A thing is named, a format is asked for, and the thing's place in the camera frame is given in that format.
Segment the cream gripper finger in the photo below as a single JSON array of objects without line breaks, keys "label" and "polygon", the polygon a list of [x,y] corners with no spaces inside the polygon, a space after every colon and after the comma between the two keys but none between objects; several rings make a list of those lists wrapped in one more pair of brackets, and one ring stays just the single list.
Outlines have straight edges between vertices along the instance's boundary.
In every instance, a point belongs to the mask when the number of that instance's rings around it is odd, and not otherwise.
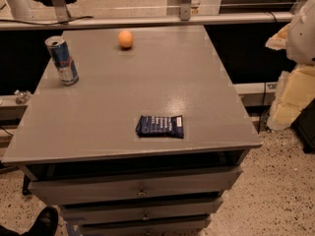
[{"label": "cream gripper finger", "polygon": [[265,46],[273,50],[286,49],[286,39],[290,24],[286,24],[277,33],[270,37]]},{"label": "cream gripper finger", "polygon": [[296,65],[292,72],[282,71],[275,97],[267,126],[278,131],[288,128],[315,98],[315,67]]}]

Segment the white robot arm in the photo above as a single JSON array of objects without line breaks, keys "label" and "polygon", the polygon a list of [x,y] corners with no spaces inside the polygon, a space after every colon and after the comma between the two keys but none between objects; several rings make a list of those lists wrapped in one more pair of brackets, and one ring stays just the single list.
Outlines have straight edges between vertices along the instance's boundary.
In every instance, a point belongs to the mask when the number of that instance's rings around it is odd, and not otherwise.
[{"label": "white robot arm", "polygon": [[269,112],[267,126],[278,131],[288,128],[315,99],[315,0],[307,0],[266,46],[284,49],[286,57],[296,63],[290,73],[281,73]]}]

